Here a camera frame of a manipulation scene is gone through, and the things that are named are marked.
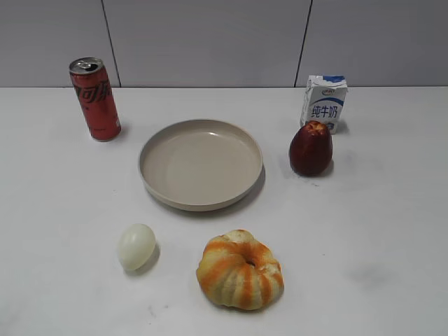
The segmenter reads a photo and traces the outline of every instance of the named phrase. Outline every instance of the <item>egg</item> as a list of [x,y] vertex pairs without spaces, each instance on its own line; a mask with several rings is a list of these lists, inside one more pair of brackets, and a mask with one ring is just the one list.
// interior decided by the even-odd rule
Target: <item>egg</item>
[[134,271],[146,263],[155,248],[155,235],[144,224],[133,224],[121,235],[118,242],[118,259],[127,271]]

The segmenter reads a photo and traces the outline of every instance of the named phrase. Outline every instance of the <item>can lid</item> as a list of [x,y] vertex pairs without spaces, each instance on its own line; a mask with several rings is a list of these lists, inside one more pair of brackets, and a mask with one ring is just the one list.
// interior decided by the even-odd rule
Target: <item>can lid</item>
[[87,75],[97,72],[102,67],[104,67],[104,63],[99,58],[83,57],[75,59],[70,63],[69,70],[70,74]]

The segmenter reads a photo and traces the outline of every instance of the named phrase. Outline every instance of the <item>tile grout line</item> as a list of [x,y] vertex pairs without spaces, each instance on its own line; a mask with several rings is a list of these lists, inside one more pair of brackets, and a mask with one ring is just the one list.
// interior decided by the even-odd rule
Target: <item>tile grout line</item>
[[101,0],[101,7],[103,8],[104,20],[106,21],[107,35],[109,37],[109,43],[111,45],[113,63],[115,64],[115,71],[117,72],[118,85],[121,88],[122,86],[121,86],[121,80],[120,80],[120,73],[118,72],[117,59],[115,57],[115,52],[113,51],[111,31],[109,30],[109,23],[107,22],[106,9],[104,8],[104,0]]
[[308,24],[309,24],[309,17],[311,16],[311,9],[313,6],[313,0],[309,1],[309,9],[308,9],[308,16],[307,16],[307,24],[305,25],[305,31],[303,32],[303,39],[302,39],[302,48],[300,49],[300,56],[299,56],[299,62],[297,63],[297,72],[295,73],[295,80],[293,87],[297,87],[297,80],[299,78],[299,69],[300,69],[300,63],[302,62],[302,56],[303,56],[303,49],[305,46],[305,40],[307,39],[307,32],[308,32]]

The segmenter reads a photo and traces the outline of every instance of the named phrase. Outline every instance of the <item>plate rim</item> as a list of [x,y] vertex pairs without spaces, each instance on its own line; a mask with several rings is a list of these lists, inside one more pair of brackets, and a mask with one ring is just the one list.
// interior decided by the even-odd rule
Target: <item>plate rim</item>
[[[150,184],[147,182],[147,180],[144,178],[143,176],[143,172],[142,172],[142,159],[144,158],[144,153],[146,152],[145,149],[147,147],[147,145],[159,134],[166,132],[169,128],[171,127],[175,127],[181,124],[185,124],[185,123],[199,123],[199,122],[212,122],[212,123],[220,123],[220,124],[226,124],[229,125],[237,130],[242,131],[243,133],[245,133],[245,135],[253,142],[253,144],[255,145],[258,155],[260,156],[260,163],[258,165],[258,173],[256,175],[256,178],[254,179],[254,181],[252,181],[251,185],[245,189],[243,192],[238,193],[237,195],[235,195],[234,197],[231,197],[229,199],[225,199],[223,201],[220,202],[212,202],[212,203],[206,203],[206,204],[189,204],[189,203],[185,203],[185,202],[180,202],[178,200],[172,199],[170,197],[167,197],[163,194],[161,194],[160,192],[158,192],[156,189],[154,189],[153,187],[150,186]],[[171,207],[177,208],[177,209],[182,209],[182,210],[187,210],[187,211],[211,211],[211,210],[217,210],[217,209],[222,209],[224,207],[230,206],[231,204],[238,202],[240,199],[242,199],[244,196],[246,196],[251,189],[254,187],[254,185],[257,183],[258,179],[260,178],[260,175],[263,171],[263,164],[264,160],[263,160],[263,153],[261,151],[260,145],[258,144],[258,142],[256,141],[256,139],[243,127],[240,127],[236,124],[233,124],[231,122],[227,122],[224,120],[219,120],[219,119],[207,119],[207,118],[197,118],[197,119],[188,119],[188,120],[183,120],[183,121],[179,121],[179,122],[174,122],[166,127],[163,127],[162,129],[158,130],[156,133],[154,133],[153,135],[150,136],[150,138],[144,143],[144,145],[141,147],[140,153],[139,153],[139,159],[138,159],[138,167],[139,167],[139,175],[141,180],[143,181],[143,184],[145,186],[145,188],[147,189],[147,191],[154,196],[154,198],[156,198],[157,200],[161,201],[164,204],[167,204]]]

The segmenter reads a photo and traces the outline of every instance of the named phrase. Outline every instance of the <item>empty plate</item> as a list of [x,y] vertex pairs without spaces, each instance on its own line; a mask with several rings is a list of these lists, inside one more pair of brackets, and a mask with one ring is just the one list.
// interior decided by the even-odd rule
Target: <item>empty plate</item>
[[257,142],[217,120],[189,120],[162,129],[140,153],[148,192],[171,207],[210,211],[245,196],[263,168]]

